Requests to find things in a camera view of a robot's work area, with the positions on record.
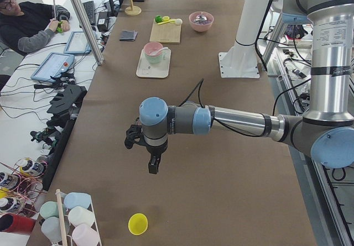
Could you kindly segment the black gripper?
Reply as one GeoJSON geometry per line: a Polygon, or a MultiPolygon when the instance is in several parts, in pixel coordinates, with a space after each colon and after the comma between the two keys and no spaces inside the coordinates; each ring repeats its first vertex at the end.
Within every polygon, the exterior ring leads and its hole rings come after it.
{"type": "Polygon", "coordinates": [[[134,123],[126,130],[124,145],[127,149],[132,149],[134,144],[146,147],[147,151],[151,154],[148,163],[149,173],[157,174],[159,171],[161,155],[168,147],[167,136],[163,137],[161,140],[153,139],[152,143],[149,143],[148,141],[149,139],[144,137],[142,125],[139,123],[139,117],[137,117],[134,123]]]}

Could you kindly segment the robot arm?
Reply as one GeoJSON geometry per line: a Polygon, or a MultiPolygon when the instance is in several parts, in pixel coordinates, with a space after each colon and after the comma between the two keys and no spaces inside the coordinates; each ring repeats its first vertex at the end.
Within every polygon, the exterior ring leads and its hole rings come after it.
{"type": "Polygon", "coordinates": [[[352,74],[353,0],[284,0],[289,24],[313,24],[310,106],[302,116],[242,112],[201,103],[169,106],[158,97],[144,100],[139,118],[126,132],[127,149],[135,144],[150,153],[148,169],[158,172],[168,135],[207,134],[220,124],[249,137],[270,137],[288,144],[323,166],[353,163],[353,116],[347,110],[352,74]]]}

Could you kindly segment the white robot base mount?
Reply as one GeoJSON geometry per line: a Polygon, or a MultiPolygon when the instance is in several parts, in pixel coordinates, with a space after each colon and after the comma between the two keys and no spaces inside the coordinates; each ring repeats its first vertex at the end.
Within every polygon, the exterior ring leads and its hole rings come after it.
{"type": "Polygon", "coordinates": [[[235,43],[226,53],[219,53],[222,78],[260,78],[256,46],[273,0],[245,0],[235,43]]]}

